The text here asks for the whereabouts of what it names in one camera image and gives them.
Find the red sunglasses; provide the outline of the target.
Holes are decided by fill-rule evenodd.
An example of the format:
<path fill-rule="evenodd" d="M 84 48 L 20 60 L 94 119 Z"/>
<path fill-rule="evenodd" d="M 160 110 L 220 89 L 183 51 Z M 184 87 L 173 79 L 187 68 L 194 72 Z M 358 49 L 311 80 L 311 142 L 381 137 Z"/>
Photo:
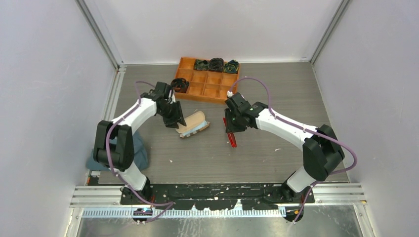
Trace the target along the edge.
<path fill-rule="evenodd" d="M 225 117 L 223 117 L 223 122 L 224 122 L 225 128 L 227 128 L 227 120 L 226 120 Z M 232 133 L 232 132 L 226 132 L 226 133 L 227 133 L 230 145 L 233 148 L 236 148 L 237 147 L 237 142 L 236 142 L 234 133 Z"/>

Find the light blue cleaning cloth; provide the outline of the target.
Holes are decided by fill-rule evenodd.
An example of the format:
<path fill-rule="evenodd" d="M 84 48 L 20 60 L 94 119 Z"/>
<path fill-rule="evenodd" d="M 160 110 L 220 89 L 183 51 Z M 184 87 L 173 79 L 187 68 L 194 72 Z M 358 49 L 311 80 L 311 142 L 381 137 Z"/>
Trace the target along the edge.
<path fill-rule="evenodd" d="M 180 137 L 181 138 L 187 138 L 187 137 L 190 137 L 192 135 L 195 135 L 196 133 L 198 133 L 198 132 L 200 132 L 200 131 L 205 130 L 206 128 L 208 128 L 209 125 L 210 125 L 210 122 L 208 122 L 208 121 L 205 120 L 204 122 L 202 122 L 200 125 L 194 127 L 193 129 L 191 129 L 189 131 L 186 131 L 184 133 L 181 133 L 180 134 Z"/>

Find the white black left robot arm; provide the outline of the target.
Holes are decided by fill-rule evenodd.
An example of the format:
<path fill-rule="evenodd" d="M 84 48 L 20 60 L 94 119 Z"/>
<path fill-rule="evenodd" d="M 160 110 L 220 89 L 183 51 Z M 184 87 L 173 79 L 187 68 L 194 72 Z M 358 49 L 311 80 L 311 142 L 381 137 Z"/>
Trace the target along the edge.
<path fill-rule="evenodd" d="M 131 186 L 134 189 L 132 197 L 139 204 L 147 204 L 152 192 L 146 188 L 149 179 L 134 163 L 133 134 L 155 115 L 160 115 L 168 128 L 186 124 L 181 104 L 176 101 L 173 88 L 165 82 L 157 82 L 121 116 L 112 121 L 100 121 L 96 129 L 94 161 L 109 168 Z"/>

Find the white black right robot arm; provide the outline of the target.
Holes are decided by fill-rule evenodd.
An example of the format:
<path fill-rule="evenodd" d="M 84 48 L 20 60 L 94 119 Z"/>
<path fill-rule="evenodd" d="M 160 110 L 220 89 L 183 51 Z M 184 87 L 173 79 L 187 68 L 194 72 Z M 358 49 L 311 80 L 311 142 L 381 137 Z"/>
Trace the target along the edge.
<path fill-rule="evenodd" d="M 255 128 L 270 132 L 295 145 L 302 151 L 303 165 L 281 186 L 284 200 L 296 202 L 302 191 L 316 181 L 324 181 L 343 161 L 340 145 L 329 138 L 336 138 L 328 125 L 321 127 L 298 123 L 275 111 L 266 104 L 250 104 L 240 93 L 227 92 L 225 101 L 226 132 L 243 132 Z"/>

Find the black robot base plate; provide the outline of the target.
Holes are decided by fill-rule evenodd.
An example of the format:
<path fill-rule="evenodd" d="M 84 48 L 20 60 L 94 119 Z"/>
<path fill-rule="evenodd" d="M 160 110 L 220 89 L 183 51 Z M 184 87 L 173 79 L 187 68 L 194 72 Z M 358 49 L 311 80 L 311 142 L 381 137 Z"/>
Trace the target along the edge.
<path fill-rule="evenodd" d="M 156 203 L 159 210 L 168 202 L 174 203 L 174 210 L 232 210 L 238 204 L 244 210 L 273 210 L 279 204 L 299 206 L 307 191 L 289 199 L 283 196 L 281 184 L 273 183 L 153 184 L 143 198 Z"/>

